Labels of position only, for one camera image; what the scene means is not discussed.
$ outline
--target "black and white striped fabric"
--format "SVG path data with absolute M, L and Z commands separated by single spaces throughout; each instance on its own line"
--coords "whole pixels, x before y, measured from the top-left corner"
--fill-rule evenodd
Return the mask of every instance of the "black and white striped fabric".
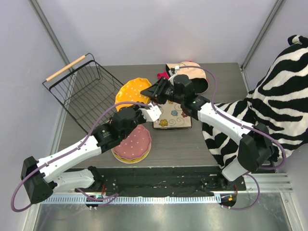
M 308 143 L 308 38 L 294 35 L 266 76 L 243 100 L 216 106 L 243 121 L 263 123 L 287 156 Z M 218 165 L 227 166 L 238 154 L 238 145 L 216 128 L 203 123 L 203 136 Z M 274 145 L 272 161 L 282 157 Z

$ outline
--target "beige box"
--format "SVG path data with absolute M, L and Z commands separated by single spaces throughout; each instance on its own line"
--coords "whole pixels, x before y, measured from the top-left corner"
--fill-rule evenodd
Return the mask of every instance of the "beige box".
M 192 118 L 183 112 L 180 104 L 167 101 L 165 104 L 159 104 L 158 106 L 162 114 L 159 120 L 153 122 L 153 128 L 177 129 L 192 127 Z

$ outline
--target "wire basket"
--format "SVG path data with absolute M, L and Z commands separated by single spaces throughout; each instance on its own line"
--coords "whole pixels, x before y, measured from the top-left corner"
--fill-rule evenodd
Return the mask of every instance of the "wire basket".
M 72 69 L 87 56 L 91 60 Z M 71 71 L 69 74 L 59 80 L 55 79 L 68 69 Z M 90 53 L 48 77 L 43 85 L 85 132 L 88 132 L 98 117 L 115 103 L 116 95 L 123 86 L 117 78 L 99 65 Z M 107 113 L 100 124 L 109 121 L 114 112 L 116 109 Z

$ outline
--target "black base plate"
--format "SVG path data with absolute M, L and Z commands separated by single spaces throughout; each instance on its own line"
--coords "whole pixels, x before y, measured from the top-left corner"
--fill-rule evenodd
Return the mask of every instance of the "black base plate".
M 107 195 L 143 197 L 212 196 L 211 191 L 245 191 L 243 177 L 222 186 L 218 167 L 136 167 L 98 168 L 103 175 Z

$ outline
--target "gray table surface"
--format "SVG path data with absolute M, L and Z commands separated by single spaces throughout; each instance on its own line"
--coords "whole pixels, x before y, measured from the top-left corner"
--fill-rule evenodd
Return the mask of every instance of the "gray table surface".
M 225 64 L 201 64 L 211 70 L 218 81 L 218 91 L 215 102 L 233 102 L 243 99 L 246 94 L 245 84 L 237 63 Z M 157 73 L 164 71 L 164 64 L 157 65 L 125 65 L 105 67 L 121 82 L 143 77 L 154 84 L 157 81 Z M 203 94 L 211 99 L 214 91 L 213 79 L 209 74 L 209 89 Z M 152 148 L 148 156 L 136 164 L 124 164 L 116 160 L 111 151 L 89 158 L 75 167 L 166 167 L 166 166 L 216 166 L 217 163 L 206 147 L 202 136 L 202 124 L 193 120 L 192 128 L 175 130 L 156 130 L 152 123 L 146 123 L 145 127 L 152 137 Z M 85 133 L 73 121 L 66 117 L 61 136 L 59 150 L 72 145 L 85 136 Z

